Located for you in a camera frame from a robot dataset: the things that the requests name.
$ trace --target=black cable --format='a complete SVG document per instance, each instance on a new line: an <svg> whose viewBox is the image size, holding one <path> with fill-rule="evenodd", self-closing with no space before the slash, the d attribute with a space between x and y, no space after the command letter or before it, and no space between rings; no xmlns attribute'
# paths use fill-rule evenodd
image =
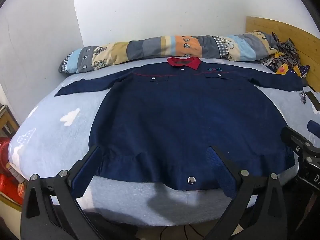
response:
<svg viewBox="0 0 320 240"><path fill-rule="evenodd" d="M201 235L197 230L195 230L194 229L194 227L192 226L192 225L189 225L192 229L193 229L193 231L195 231L199 236L201 236L202 238L204 238L204 236L203 235Z"/></svg>
<svg viewBox="0 0 320 240"><path fill-rule="evenodd" d="M187 232L186 232L186 225L184 225L184 235L186 236L186 239L189 240L189 238L187 236Z"/></svg>
<svg viewBox="0 0 320 240"><path fill-rule="evenodd" d="M169 226L166 226L166 227L161 231L160 237L159 237L160 240L161 240L161 238L162 238L162 233L163 233L163 231L165 231L165 230L167 229L167 227L169 227Z"/></svg>

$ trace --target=collar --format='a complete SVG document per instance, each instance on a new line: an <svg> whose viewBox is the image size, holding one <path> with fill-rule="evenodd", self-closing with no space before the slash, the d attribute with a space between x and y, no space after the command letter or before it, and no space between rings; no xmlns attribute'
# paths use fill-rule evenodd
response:
<svg viewBox="0 0 320 240"><path fill-rule="evenodd" d="M201 63L201 60L198 57L188 57L188 58L169 57L167 61L171 66L176 66L176 67L187 66L187 67L191 67L194 70L197 70Z"/></svg>

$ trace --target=blue textured pad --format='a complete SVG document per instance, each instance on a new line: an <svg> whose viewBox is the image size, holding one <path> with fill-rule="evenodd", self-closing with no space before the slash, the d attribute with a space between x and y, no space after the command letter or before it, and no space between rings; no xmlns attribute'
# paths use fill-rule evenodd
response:
<svg viewBox="0 0 320 240"><path fill-rule="evenodd" d="M97 169L102 162L102 150L97 147L88 160L83 164L80 171L77 173L75 178L72 180L71 196L76 199L83 196L90 181L95 175Z"/></svg>
<svg viewBox="0 0 320 240"><path fill-rule="evenodd" d="M219 158L217 153L209 147L206 152L207 162L212 167L217 182L227 197L234 199L237 194L236 180Z"/></svg>
<svg viewBox="0 0 320 240"><path fill-rule="evenodd" d="M308 131L320 138L320 124L310 120L307 125Z"/></svg>

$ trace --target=bed sheet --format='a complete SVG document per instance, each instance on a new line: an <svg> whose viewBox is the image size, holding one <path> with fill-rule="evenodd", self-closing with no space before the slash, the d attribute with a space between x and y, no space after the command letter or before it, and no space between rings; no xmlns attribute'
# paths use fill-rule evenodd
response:
<svg viewBox="0 0 320 240"><path fill-rule="evenodd" d="M167 58L145 59L74 74L66 78L28 115L9 145L9 161L27 179L34 173L40 177L55 176L69 170L88 151L92 122L108 90L54 97L61 88L74 81L93 79L127 68L159 63ZM223 63L250 67L272 73L261 64L230 62L223 59L201 59L208 63ZM309 120L320 123L320 111L310 100L304 105L299 92L259 88L276 105L287 124L315 146L320 139L307 130ZM296 165L279 175L281 183L293 178ZM221 189L177 191L162 183L133 183L94 176L84 196L78 199L81 208L98 212L105 218L134 225L167 226L204 222L220 217L230 202Z"/></svg>

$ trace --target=wooden headboard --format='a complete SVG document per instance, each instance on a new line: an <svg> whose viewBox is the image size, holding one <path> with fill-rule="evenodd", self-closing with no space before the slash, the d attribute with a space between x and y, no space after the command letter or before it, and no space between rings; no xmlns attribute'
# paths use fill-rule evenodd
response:
<svg viewBox="0 0 320 240"><path fill-rule="evenodd" d="M320 92L320 39L289 24L257 17L247 17L245 30L273 32L283 42L290 38L298 50L301 64L310 66L307 74L309 85Z"/></svg>

